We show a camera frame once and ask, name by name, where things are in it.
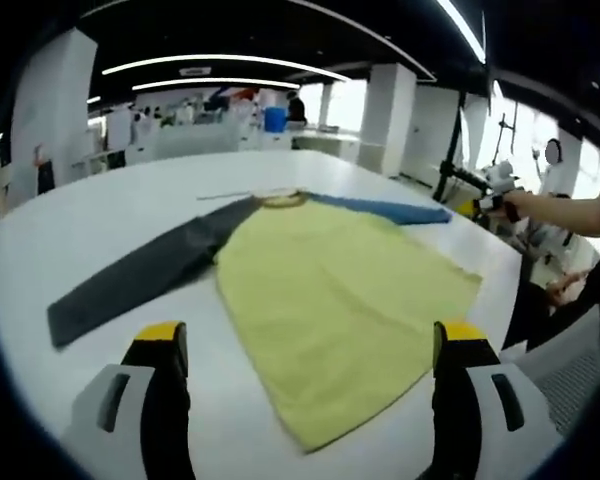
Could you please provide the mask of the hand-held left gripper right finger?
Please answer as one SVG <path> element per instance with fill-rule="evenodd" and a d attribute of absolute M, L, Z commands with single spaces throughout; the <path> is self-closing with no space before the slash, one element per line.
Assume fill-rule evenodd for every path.
<path fill-rule="evenodd" d="M 526 479 L 562 442 L 538 387 L 467 322 L 434 325 L 434 453 L 422 479 Z"/>

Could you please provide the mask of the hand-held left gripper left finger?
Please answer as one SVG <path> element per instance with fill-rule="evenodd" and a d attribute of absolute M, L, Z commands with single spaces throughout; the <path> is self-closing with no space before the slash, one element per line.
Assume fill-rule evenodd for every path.
<path fill-rule="evenodd" d="M 94 479 L 193 479 L 186 325 L 144 328 L 77 395 L 62 444 Z"/>

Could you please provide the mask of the person's right hand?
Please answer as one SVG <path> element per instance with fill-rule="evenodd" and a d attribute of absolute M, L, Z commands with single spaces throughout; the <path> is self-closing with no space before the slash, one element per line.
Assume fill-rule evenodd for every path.
<path fill-rule="evenodd" d="M 524 217 L 521 212 L 521 201 L 525 199 L 525 196 L 526 192 L 523 190 L 511 190 L 495 196 L 492 214 L 497 218 L 506 219 L 510 223 L 519 222 Z"/>

